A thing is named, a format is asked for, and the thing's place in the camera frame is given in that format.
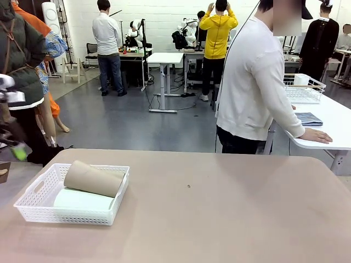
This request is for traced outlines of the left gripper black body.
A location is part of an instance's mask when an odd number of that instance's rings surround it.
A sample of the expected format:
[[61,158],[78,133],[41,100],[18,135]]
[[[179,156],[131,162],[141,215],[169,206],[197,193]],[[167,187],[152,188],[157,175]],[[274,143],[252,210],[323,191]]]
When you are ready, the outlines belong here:
[[1,143],[17,146],[25,141],[25,133],[16,119],[9,123],[1,122]]

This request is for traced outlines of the person's right hand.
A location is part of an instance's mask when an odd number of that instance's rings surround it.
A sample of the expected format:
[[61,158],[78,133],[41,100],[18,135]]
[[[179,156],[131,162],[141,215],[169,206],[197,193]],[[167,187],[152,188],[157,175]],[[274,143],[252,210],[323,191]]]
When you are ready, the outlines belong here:
[[333,142],[333,139],[328,134],[312,128],[305,128],[304,134],[299,138],[302,140],[315,141],[323,144],[329,144],[330,142]]

